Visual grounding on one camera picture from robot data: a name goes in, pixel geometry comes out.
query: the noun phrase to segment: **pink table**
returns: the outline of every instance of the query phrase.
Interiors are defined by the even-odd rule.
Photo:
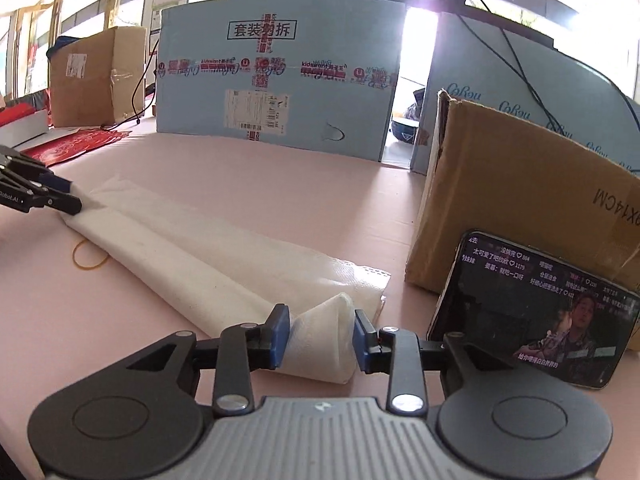
[[[154,127],[145,120],[136,134],[56,173],[85,189],[119,175],[240,227],[387,270],[379,325],[426,332],[436,297],[403,281],[423,177],[262,142],[144,133]],[[26,425],[44,397],[171,332],[194,330],[117,262],[76,269],[71,252],[80,239],[55,211],[0,209],[0,442],[30,478],[42,473]],[[638,354],[627,352],[610,385],[591,394],[614,423],[601,480],[640,478],[639,370]],[[201,381],[201,402],[212,377]],[[431,403],[441,402],[437,374],[427,380]],[[360,373],[338,385],[259,370],[253,384],[256,398],[386,394],[385,376]]]

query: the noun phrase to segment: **dark blue cloth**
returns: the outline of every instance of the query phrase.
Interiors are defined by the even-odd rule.
[[[62,47],[72,44],[74,41],[78,41],[80,38],[74,38],[73,36],[58,36],[56,43],[47,50],[47,59],[51,61],[53,55],[59,51]]]

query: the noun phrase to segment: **brown cardboard box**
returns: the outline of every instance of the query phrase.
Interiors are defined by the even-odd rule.
[[[640,289],[640,178],[546,128],[441,92],[405,280],[441,292],[471,229]],[[640,331],[629,347],[640,349]]]
[[[61,48],[50,62],[54,126],[115,124],[134,115],[131,96],[142,76],[146,29],[113,27]],[[136,91],[144,107],[144,85]]]

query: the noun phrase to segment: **phone screen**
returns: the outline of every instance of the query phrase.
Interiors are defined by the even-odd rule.
[[[551,256],[466,234],[428,339],[466,339],[569,383],[601,388],[632,335],[640,298]]]

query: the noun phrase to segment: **rubber band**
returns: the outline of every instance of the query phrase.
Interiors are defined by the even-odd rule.
[[[84,238],[83,240],[80,240],[80,241],[78,242],[78,244],[74,247],[73,252],[71,253],[71,259],[73,260],[74,265],[75,265],[78,269],[81,269],[81,270],[94,270],[94,269],[97,269],[98,267],[103,266],[103,265],[107,262],[107,260],[110,258],[110,256],[107,254],[107,255],[104,257],[104,260],[103,260],[103,261],[101,261],[99,264],[94,265],[94,266],[91,266],[91,267],[85,267],[85,266],[83,266],[83,265],[80,265],[78,262],[76,262],[76,251],[77,251],[80,247],[82,247],[82,245],[83,245],[84,243],[86,243],[86,242],[88,242],[88,241],[89,241],[89,240],[88,240],[87,238]]]

